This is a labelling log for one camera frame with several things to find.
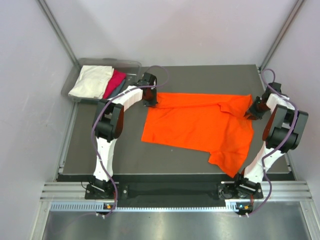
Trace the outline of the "orange t shirt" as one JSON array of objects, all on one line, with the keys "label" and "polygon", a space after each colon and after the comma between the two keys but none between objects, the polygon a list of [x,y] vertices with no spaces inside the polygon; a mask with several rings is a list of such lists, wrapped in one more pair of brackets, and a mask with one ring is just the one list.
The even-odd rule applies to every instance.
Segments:
[{"label": "orange t shirt", "polygon": [[233,178],[248,157],[254,137],[245,113],[251,95],[157,94],[148,109],[141,141],[210,154],[208,162]]}]

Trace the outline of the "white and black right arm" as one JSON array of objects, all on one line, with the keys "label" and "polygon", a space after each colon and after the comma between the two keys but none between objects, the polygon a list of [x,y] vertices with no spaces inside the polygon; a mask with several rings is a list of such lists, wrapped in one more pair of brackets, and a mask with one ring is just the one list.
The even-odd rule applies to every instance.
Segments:
[{"label": "white and black right arm", "polygon": [[256,98],[245,116],[258,119],[267,111],[271,115],[262,134],[262,147],[252,163],[235,177],[233,192],[241,199],[262,197],[259,190],[265,174],[276,160],[297,148],[309,118],[287,96],[267,92]]}]

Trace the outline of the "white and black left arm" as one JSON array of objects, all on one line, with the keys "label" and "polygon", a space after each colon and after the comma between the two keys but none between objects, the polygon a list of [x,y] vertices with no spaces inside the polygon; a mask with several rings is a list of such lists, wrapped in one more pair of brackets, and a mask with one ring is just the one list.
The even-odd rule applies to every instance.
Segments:
[{"label": "white and black left arm", "polygon": [[157,83],[157,77],[146,72],[142,79],[118,95],[98,102],[91,130],[96,166],[93,175],[88,177],[86,199],[102,200],[114,196],[113,156],[116,142],[124,128],[124,113],[140,101],[145,107],[156,106]]}]

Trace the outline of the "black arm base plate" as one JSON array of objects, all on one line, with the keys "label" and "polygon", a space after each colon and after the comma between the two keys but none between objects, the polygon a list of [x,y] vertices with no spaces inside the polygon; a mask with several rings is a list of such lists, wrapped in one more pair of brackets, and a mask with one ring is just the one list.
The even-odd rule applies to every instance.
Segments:
[{"label": "black arm base plate", "polygon": [[239,198],[236,194],[235,178],[226,174],[117,174],[112,179],[115,182],[115,193],[112,198],[103,200],[131,200],[138,197],[203,197],[208,200],[229,199],[262,199],[262,187],[259,193],[262,197],[249,196]]}]

